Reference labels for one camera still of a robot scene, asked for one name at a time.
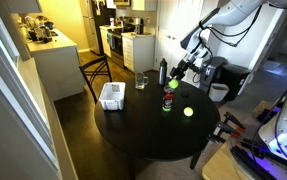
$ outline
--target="gray carpet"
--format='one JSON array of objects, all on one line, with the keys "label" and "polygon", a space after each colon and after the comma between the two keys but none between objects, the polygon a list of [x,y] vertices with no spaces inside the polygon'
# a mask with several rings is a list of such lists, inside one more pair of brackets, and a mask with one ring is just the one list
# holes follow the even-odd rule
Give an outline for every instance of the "gray carpet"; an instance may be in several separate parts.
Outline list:
[{"label": "gray carpet", "polygon": [[[245,119],[261,101],[274,102],[287,89],[287,77],[259,71],[252,83],[234,101],[217,103],[223,120],[229,111],[240,121]],[[191,159],[174,162],[153,162],[137,173],[138,180],[198,180],[202,178],[202,167],[219,149],[221,144],[209,144],[209,148],[201,155],[195,170],[190,170]]]}]

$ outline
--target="black chair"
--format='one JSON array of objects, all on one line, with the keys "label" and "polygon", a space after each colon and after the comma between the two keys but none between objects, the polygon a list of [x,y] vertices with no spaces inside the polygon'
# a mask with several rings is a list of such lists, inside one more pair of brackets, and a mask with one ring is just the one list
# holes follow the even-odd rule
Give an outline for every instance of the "black chair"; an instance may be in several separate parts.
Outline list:
[{"label": "black chair", "polygon": [[107,57],[104,55],[102,57],[99,57],[98,59],[90,61],[79,67],[86,81],[86,84],[90,88],[90,91],[92,93],[92,96],[96,104],[98,99],[92,87],[95,77],[96,76],[109,76],[110,82],[112,82],[112,76],[111,76],[111,72],[109,68],[109,63],[107,62]]}]

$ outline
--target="dark floor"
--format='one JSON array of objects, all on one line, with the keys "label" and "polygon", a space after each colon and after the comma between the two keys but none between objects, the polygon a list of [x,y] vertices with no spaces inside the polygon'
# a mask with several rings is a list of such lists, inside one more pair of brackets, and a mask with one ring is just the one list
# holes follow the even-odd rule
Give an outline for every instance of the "dark floor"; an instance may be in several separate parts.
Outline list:
[{"label": "dark floor", "polygon": [[[80,54],[82,63],[93,59],[91,53]],[[134,74],[110,63],[113,81],[126,81]],[[126,180],[126,156],[107,143],[94,122],[94,100],[85,91],[62,100],[55,106],[68,144],[76,172],[80,180]],[[240,120],[245,118],[260,101],[275,101],[287,87],[287,77],[259,71],[253,82],[234,101],[218,103],[223,116],[226,111]],[[190,159],[175,162],[150,163],[139,160],[136,168],[137,179],[202,179],[201,168],[209,157],[201,157],[195,170],[189,169]]]}]

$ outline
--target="tennis ball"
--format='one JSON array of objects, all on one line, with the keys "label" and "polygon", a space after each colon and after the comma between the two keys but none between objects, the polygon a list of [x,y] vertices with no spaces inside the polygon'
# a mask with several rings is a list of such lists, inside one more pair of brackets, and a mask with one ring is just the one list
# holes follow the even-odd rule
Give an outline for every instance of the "tennis ball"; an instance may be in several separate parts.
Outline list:
[{"label": "tennis ball", "polygon": [[179,82],[176,80],[176,79],[172,79],[170,82],[169,82],[169,86],[170,88],[177,88],[179,86]]},{"label": "tennis ball", "polygon": [[184,114],[185,114],[185,116],[188,116],[188,117],[192,116],[193,115],[193,109],[190,107],[184,108]]}]

